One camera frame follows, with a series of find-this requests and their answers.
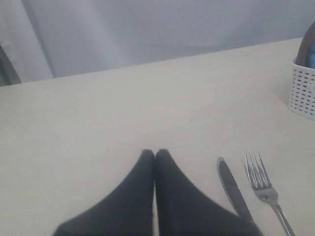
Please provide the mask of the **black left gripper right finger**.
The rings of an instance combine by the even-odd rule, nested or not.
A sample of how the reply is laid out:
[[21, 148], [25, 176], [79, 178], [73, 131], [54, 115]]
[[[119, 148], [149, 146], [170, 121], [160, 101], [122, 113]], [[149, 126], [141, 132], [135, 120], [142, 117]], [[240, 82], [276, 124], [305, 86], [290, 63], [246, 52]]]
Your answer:
[[202, 193], [166, 149], [155, 157], [155, 186], [161, 236], [260, 236], [255, 223], [227, 211]]

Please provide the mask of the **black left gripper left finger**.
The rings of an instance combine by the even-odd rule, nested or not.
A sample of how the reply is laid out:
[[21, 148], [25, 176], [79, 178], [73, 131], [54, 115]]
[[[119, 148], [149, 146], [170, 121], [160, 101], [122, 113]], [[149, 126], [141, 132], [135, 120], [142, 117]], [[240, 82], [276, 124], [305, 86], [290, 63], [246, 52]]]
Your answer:
[[108, 196], [60, 224], [54, 235], [153, 235], [154, 161], [154, 153], [143, 150], [129, 174]]

